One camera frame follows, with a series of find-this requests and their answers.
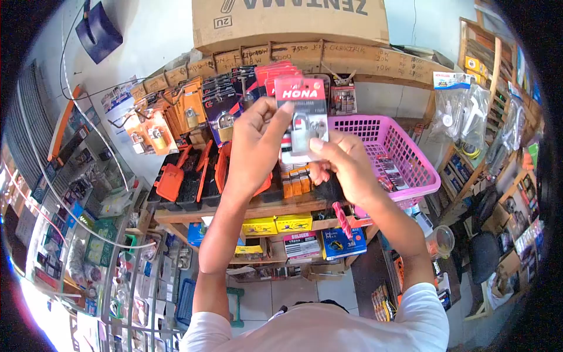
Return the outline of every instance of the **plastic bag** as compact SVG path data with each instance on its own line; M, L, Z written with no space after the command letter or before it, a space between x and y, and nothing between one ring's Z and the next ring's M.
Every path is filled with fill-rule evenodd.
M428 139L436 143L456 142L463 122L463 107L471 76L464 73L434 72L436 113Z
M510 91L510 104L508 116L504 126L497 131L493 143L485 156L485 163L489 165L486 169L489 180L494 180L501 171L502 164L511 151L520 148L520 140L524 129L524 106L520 99L520 93L511 83L508 83Z
M502 128L502 143L510 150L518 150L526 120L524 103L517 89L511 84L509 84L509 89L511 91L510 107L508 108L506 123Z
M465 109L463 109L463 126L459 138L477 149L483 149L490 91L483 89L478 84L472 84L467 99Z
M67 270L69 272L70 278L77 284L82 286L86 282L86 274L83 268L85 251L86 247L84 246L84 242L81 239L75 237L68 254Z

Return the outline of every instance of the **yellow box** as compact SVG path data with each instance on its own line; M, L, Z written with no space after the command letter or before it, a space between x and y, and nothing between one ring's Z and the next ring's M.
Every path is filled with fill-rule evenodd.
M246 246L237 246L235 248L235 254L253 254L265 252L266 240L264 238L247 238L245 244Z
M252 235L275 235L276 223L274 217L258 217L256 219L246 219L243 222L243 233L248 236Z
M465 67L469 68L470 70L479 72L480 74L482 74L485 71L485 65L483 65L476 58L470 56L465 57Z
M295 214L276 217L278 232L311 231L313 217L311 214Z
M467 74L475 77L475 82L477 82L477 84L481 84L481 81L484 79L479 73L469 69L467 69Z

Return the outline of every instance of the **black wire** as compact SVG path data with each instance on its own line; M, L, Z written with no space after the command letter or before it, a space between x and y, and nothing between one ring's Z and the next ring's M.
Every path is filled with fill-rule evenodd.
M86 96L81 97L81 98L77 98L77 99L72 99L72 98L66 96L65 91L64 91L64 89L63 89L63 87L62 87L62 78L61 78L61 75L62 75L62 58L63 58L63 56L64 56L64 54L65 54L66 44L67 44L68 41L69 41L70 34L72 33L72 30L74 29L74 24L76 23L76 20L78 19L78 16L83 12L83 10L82 10L83 7L84 7L84 4L82 4L82 6L80 6L80 8L78 9L78 13L76 14L76 17L74 18L74 21L72 22L72 25L70 26L70 30L69 30L68 34L66 35L65 44L64 44L64 46L62 47L61 62L60 62L60 64L59 64L59 83L60 83L60 86L61 86L61 93L62 93L62 95L63 95L67 100L77 101L77 100L87 99L87 98L89 98L89 97L91 97L91 96L93 96L93 95L96 95L96 94L105 92L105 91L110 90L110 89L115 88L115 87L119 87L119 86L121 86L121 85L123 85L123 84L126 84L126 83L137 82L137 81L139 81L139 80L148 78L148 77L142 77L142 78L132 79L131 81L122 82L122 83L116 84L115 86L111 86L111 87L102 89L102 90L97 91L97 92L92 93L92 94L86 94Z

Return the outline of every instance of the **silver padlock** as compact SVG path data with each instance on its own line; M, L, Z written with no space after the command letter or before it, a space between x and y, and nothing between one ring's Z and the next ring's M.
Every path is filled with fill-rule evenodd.
M131 139L133 140L133 150L135 153L142 154L146 152L146 145L142 136L137 134L137 132L133 132L131 133Z
M217 120L217 130L221 142L233 140L235 117L229 113L223 112Z
M296 120L301 120L301 127L297 129ZM314 137L315 131L311 129L309 116L303 113L295 113L292 119L291 149L293 153L309 151L309 140Z

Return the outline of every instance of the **small box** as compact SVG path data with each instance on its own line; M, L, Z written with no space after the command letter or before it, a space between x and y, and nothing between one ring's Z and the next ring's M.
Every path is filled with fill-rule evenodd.
M266 239L260 238L247 238L243 246L235 248L235 254L253 254L266 252Z
M484 65L478 59L470 56L465 57L465 67L479 73L484 70Z
M287 258L297 259L315 256L320 253L317 231L309 231L283 236Z
M259 217L256 219L246 219L243 222L243 233L248 236L252 235L275 235L276 223L274 217Z
M199 247L202 245L203 237L205 236L205 231L202 231L202 222L191 222L187 229L187 242L194 247ZM237 246L244 245L243 240L239 238L236 243Z
M366 253L367 245L362 229L352 229L352 239L348 239L342 229L323 230L323 258L334 260L356 254Z
M278 232L311 231L312 224L313 217L309 213L276 217Z
M467 74L475 77L475 82L477 82L477 84L481 84L484 80L484 77L475 71L467 69Z

